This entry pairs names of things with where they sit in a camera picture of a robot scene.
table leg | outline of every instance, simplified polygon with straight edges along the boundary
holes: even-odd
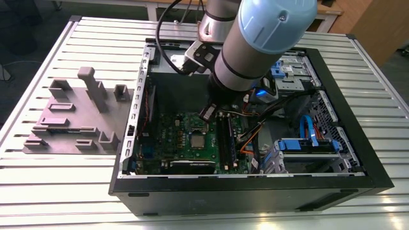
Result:
[[[60,11],[61,9],[63,9],[63,2],[61,1],[51,1],[52,2],[52,5],[53,5],[53,9],[56,10],[56,11]]]
[[[148,19],[149,21],[156,22],[157,21],[157,14],[156,14],[156,5],[155,4],[147,4],[148,9]]]
[[[325,19],[317,29],[319,33],[328,33],[337,17],[339,15],[325,15]]]
[[[7,72],[3,65],[0,64],[0,81],[8,81],[11,77],[11,74]]]

blue latch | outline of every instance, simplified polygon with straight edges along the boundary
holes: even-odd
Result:
[[[336,140],[333,140],[333,141],[332,141],[332,146],[333,146],[333,148],[335,148],[335,151],[339,152],[339,151],[340,151],[340,142],[336,141]]]
[[[281,140],[279,141],[280,150],[301,150],[299,140]]]
[[[263,164],[267,163],[267,161],[269,160],[269,158],[272,157],[273,153],[269,152],[268,155],[264,157],[264,160],[263,160]]]
[[[273,78],[285,78],[285,73],[281,71],[281,61],[279,60],[275,65],[271,67],[271,73]]]
[[[308,137],[304,134],[304,123],[305,122],[308,124]],[[313,146],[319,146],[317,136],[316,136],[316,133],[315,133],[313,119],[308,115],[303,115],[301,120],[300,120],[300,137],[301,138],[309,138],[313,142]]]

black cable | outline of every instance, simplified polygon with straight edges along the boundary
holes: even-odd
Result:
[[[189,8],[191,8],[191,4],[192,4],[192,0],[189,1],[189,4],[188,4],[188,7],[187,7],[187,10],[185,10],[184,16],[181,17],[180,23],[184,23],[184,21],[185,21],[185,17],[187,17],[187,15],[189,14],[189,13],[188,13],[188,11],[189,11]]]
[[[192,11],[193,11],[193,10],[189,10],[187,17],[191,15]]]
[[[4,64],[0,62],[0,66],[1,66],[1,80],[0,81],[3,81],[3,82],[11,82],[12,80],[13,80],[13,76],[12,76],[12,74],[9,73],[9,75],[11,75],[11,77],[9,77],[9,79],[7,80],[5,79],[5,70],[4,70]]]
[[[251,133],[253,133],[257,128],[263,125],[263,123],[265,122],[267,118],[273,115],[273,113],[281,109],[287,103],[289,103],[292,100],[295,100],[296,98],[305,96],[305,95],[311,95],[316,92],[316,89],[312,90],[307,90],[303,92],[295,92],[292,93],[288,97],[284,97],[279,100],[275,101],[275,103],[272,105],[268,106],[268,108],[264,110],[264,112],[260,114],[260,116],[257,117],[256,120],[256,125],[248,129],[248,131],[245,131],[241,135],[241,138],[247,137]]]
[[[204,6],[204,0],[200,0],[200,4],[201,4],[201,6],[203,6],[203,12],[204,12],[204,14],[205,14],[205,6]]]
[[[160,33],[160,27],[161,27],[161,24],[164,22],[164,17],[167,15],[167,13],[171,11],[171,9],[173,8],[173,6],[177,5],[177,3],[180,3],[181,0],[176,0],[169,6],[168,8],[165,9],[164,13],[161,14],[160,16],[160,19],[159,19],[159,22],[157,22],[157,27],[156,27],[156,34],[155,34],[155,40],[156,40],[156,44],[157,44],[157,49],[159,49],[159,52],[161,54],[161,56],[164,57],[167,63],[171,65],[172,69],[179,73],[179,74],[183,74],[183,75],[187,75],[187,73],[184,71],[181,71],[176,65],[173,64],[173,62],[171,61],[171,59],[168,58],[167,54],[165,54],[165,51],[161,47],[161,44],[160,44],[160,40],[159,40],[159,33]]]
[[[196,23],[199,22],[199,8],[200,8],[200,4],[197,4],[197,8],[196,8]]]
[[[259,167],[255,167],[255,173],[252,172],[252,174],[259,174],[260,173],[260,167],[261,167],[261,156],[260,156],[260,150],[259,150],[259,134],[253,137],[252,140],[252,146],[253,146],[253,157],[259,163]]]

ram slot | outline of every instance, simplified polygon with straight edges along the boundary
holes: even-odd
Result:
[[[219,144],[219,159],[220,159],[220,169],[228,170],[228,149],[227,149],[227,139],[224,138],[224,117],[219,115],[216,118],[216,130],[217,130],[217,144]]]
[[[232,125],[232,120],[231,120],[231,115],[225,117],[225,122],[227,122],[227,145],[228,145],[228,162],[229,162],[229,168],[237,167],[236,164],[236,143],[235,143],[235,134],[233,134],[233,125]]]

robotic arm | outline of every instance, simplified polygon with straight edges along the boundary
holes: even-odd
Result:
[[[271,67],[301,39],[317,14],[316,0],[209,0],[199,28],[204,42],[223,42],[221,51],[197,41],[185,56],[209,68],[208,121],[223,105],[259,83]]]

